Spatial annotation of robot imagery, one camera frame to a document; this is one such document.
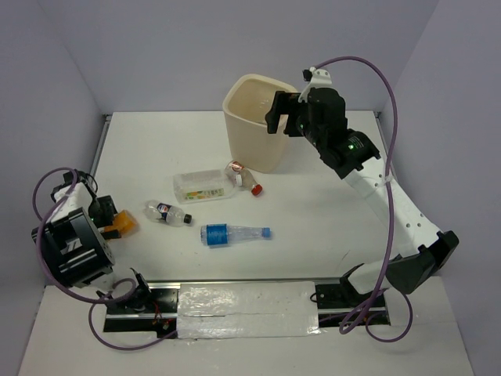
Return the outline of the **orange juice bottle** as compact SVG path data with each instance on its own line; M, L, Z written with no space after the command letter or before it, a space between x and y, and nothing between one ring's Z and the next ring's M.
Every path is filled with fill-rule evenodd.
M132 235L139 230L139 224L128 210L122 210L114 216L112 230L116 230L121 237Z

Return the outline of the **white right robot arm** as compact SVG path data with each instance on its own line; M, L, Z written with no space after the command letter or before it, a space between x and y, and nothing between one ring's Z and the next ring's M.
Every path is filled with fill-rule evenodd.
M410 295L444 266L460 243L458 236L431 222L387 171L386 160L371 139L349 128L345 101L335 89L311 89L305 101L297 92L278 91L265 115L268 133L277 133L283 115L287 116L284 134L306 138L391 235L388 257L356 266L343 276L340 295L346 305L364 301L381 273L382 288Z

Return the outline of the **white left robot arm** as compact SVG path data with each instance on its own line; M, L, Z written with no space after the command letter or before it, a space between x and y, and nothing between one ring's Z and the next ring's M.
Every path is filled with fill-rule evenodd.
M111 196L99 197L93 176L74 168L62 168L63 183L51 198L57 206L42 226L41 238L33 229L31 236L40 244L41 258L52 278L67 289L95 287L109 290L115 282L115 259L109 239L121 235L106 232L117 214Z

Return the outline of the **beige plastic bin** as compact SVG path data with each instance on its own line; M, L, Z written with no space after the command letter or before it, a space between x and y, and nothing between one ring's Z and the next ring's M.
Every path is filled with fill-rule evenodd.
M267 132L265 115L277 91L297 90L274 78L245 74L229 90L222 104L232 159L258 172L272 172L288 144L288 136L283 133L286 115L279 119L277 133Z

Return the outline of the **pepsi label clear bottle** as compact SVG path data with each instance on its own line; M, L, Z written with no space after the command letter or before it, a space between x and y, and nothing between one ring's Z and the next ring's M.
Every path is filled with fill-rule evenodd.
M153 222L182 227L192 224L193 217L181 208L162 201L148 201L143 209L145 216Z

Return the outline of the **red cap clear bottle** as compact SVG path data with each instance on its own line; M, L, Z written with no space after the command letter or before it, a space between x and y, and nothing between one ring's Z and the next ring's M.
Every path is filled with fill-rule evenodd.
M253 196L258 197L262 193L261 184L257 183L250 170L238 161L230 161L225 167L225 173L238 187L250 191Z

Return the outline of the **square clear juice bottle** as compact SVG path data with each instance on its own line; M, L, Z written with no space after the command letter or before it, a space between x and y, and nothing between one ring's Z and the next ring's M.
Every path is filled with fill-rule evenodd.
M173 189L180 204L230 198L241 186L240 175L214 169L173 176Z

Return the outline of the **blue cap clear bottle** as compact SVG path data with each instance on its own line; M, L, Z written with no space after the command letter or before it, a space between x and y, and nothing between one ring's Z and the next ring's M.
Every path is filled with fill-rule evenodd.
M271 239L272 231L269 227L230 226L228 224L210 224L200 227L200 241L210 248Z

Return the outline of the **white foil cover sheet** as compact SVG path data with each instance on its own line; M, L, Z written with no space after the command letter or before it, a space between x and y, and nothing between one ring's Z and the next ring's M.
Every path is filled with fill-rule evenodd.
M311 281L182 284L181 339L289 338L320 333Z

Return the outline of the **aluminium table edge rail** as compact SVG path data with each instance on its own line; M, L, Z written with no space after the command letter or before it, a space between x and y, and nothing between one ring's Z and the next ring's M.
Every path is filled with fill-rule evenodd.
M103 152L104 144L106 142L106 136L107 136L107 133L108 133L108 130L110 127L111 119L112 119L112 114L105 114L104 115L104 123L103 123L102 131L100 133L99 141L98 141L98 144L96 147L96 152L95 152L95 155L94 155L94 158L92 161L92 166L90 168L91 175L96 174L96 171L98 169L99 161L100 161L100 158L101 158L101 155Z

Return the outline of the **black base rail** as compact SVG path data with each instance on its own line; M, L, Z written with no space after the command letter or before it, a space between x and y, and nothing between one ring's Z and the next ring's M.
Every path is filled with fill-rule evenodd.
M348 279L316 279L307 293L308 304L318 314L321 328L338 327L345 316L370 297L348 286ZM139 283L137 304L117 303L106 308L103 331L106 333L152 332L158 338L176 338L181 284L145 280Z

